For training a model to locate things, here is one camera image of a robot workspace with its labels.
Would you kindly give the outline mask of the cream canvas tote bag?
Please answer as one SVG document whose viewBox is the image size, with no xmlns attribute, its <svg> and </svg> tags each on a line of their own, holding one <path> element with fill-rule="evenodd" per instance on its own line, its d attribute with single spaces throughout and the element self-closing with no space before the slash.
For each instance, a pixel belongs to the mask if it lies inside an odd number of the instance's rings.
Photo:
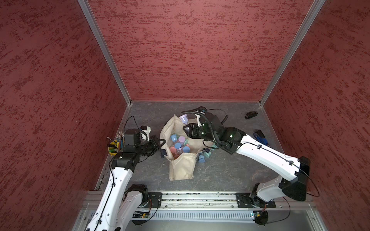
<svg viewBox="0 0 370 231">
<path fill-rule="evenodd" d="M 169 179 L 171 181 L 178 180 L 189 180 L 194 178 L 194 169 L 197 162 L 198 154 L 204 150 L 204 148 L 210 148 L 213 146 L 212 141 L 204 141 L 203 139 L 192 139 L 187 137 L 183 131 L 183 124 L 180 118 L 174 115 L 162 128 L 160 132 L 160 138 L 165 139 L 166 143 L 161 147 L 163 156 L 169 160 Z M 170 136 L 177 134 L 184 136 L 186 142 L 184 146 L 188 146 L 191 149 L 190 153 L 183 153 L 183 147 L 177 149 L 176 154 L 172 154 L 170 147 L 173 146 Z"/>
</svg>

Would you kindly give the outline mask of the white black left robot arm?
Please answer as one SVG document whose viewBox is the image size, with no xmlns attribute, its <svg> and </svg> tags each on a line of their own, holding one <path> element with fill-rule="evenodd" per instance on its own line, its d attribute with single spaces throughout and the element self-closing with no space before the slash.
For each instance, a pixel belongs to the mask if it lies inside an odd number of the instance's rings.
<svg viewBox="0 0 370 231">
<path fill-rule="evenodd" d="M 143 144 L 123 145 L 111 161 L 108 186 L 87 225 L 87 231 L 124 231 L 140 205 L 148 201 L 145 185 L 133 185 L 125 193 L 140 157 L 151 156 L 166 143 L 155 135 Z"/>
</svg>

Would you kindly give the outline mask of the purple hourglass back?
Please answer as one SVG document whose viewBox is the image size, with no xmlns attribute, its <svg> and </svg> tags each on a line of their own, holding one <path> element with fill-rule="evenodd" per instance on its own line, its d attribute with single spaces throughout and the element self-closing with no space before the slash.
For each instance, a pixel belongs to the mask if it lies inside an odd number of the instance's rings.
<svg viewBox="0 0 370 231">
<path fill-rule="evenodd" d="M 189 119 L 188 119 L 188 115 L 187 114 L 184 114 L 184 115 L 180 116 L 179 118 L 180 118 L 180 120 L 181 120 L 181 122 L 183 124 L 185 124 L 185 125 L 188 124 Z"/>
</svg>

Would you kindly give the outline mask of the pink hourglass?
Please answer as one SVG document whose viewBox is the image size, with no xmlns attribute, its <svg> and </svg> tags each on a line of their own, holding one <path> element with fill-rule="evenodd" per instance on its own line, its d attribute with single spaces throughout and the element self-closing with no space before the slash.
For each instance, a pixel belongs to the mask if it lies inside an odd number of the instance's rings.
<svg viewBox="0 0 370 231">
<path fill-rule="evenodd" d="M 177 150 L 174 146 L 170 147 L 170 151 L 173 155 L 177 153 Z"/>
</svg>

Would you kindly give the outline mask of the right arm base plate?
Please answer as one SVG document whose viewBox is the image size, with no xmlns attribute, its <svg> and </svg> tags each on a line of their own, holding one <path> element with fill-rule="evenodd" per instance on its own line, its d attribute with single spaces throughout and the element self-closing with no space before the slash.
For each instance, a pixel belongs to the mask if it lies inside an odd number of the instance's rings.
<svg viewBox="0 0 370 231">
<path fill-rule="evenodd" d="M 252 197 L 251 193 L 235 193 L 238 208 L 276 208 L 274 200 L 265 202 L 257 196 Z"/>
</svg>

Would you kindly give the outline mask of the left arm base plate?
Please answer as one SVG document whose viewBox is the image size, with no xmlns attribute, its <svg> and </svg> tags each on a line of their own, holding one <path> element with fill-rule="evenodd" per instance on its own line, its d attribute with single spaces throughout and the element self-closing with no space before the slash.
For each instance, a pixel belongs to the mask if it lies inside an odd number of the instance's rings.
<svg viewBox="0 0 370 231">
<path fill-rule="evenodd" d="M 160 208 L 162 196 L 163 193 L 160 192 L 143 193 L 142 202 L 139 205 L 139 208 Z"/>
</svg>

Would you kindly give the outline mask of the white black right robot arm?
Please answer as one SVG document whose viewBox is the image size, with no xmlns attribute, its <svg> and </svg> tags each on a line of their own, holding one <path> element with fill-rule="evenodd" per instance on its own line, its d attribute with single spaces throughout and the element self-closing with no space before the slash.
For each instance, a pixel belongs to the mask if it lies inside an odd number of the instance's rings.
<svg viewBox="0 0 370 231">
<path fill-rule="evenodd" d="M 278 176 L 265 183 L 257 183 L 249 194 L 247 203 L 254 208 L 264 208 L 276 198 L 289 197 L 295 201 L 305 201 L 307 182 L 310 180 L 310 160 L 296 158 L 278 152 L 255 140 L 235 127 L 225 127 L 224 120 L 205 107 L 183 111 L 183 114 L 196 116 L 196 123 L 183 127 L 189 138 L 213 142 L 229 154 L 239 154 L 251 158 L 270 168 Z"/>
</svg>

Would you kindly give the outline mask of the purple hourglass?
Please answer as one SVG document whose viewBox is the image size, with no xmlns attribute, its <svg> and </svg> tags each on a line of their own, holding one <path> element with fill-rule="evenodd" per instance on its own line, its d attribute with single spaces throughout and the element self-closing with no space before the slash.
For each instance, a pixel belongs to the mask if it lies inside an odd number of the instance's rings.
<svg viewBox="0 0 370 231">
<path fill-rule="evenodd" d="M 184 136 L 179 136 L 178 142 L 184 144 L 186 142 L 186 138 Z"/>
<path fill-rule="evenodd" d="M 180 116 L 179 118 L 180 118 L 180 120 L 181 120 L 181 122 L 183 124 L 185 124 L 185 125 L 188 124 L 189 119 L 188 119 L 188 115 L 187 114 L 184 114 L 184 115 Z"/>
</svg>

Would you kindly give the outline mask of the purple hourglass front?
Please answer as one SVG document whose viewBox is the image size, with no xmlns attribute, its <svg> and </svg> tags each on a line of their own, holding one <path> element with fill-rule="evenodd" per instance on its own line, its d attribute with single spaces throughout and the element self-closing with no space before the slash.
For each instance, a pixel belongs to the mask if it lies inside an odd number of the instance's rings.
<svg viewBox="0 0 370 231">
<path fill-rule="evenodd" d="M 186 142 L 186 138 L 184 136 L 179 136 L 178 142 L 184 144 Z"/>
</svg>

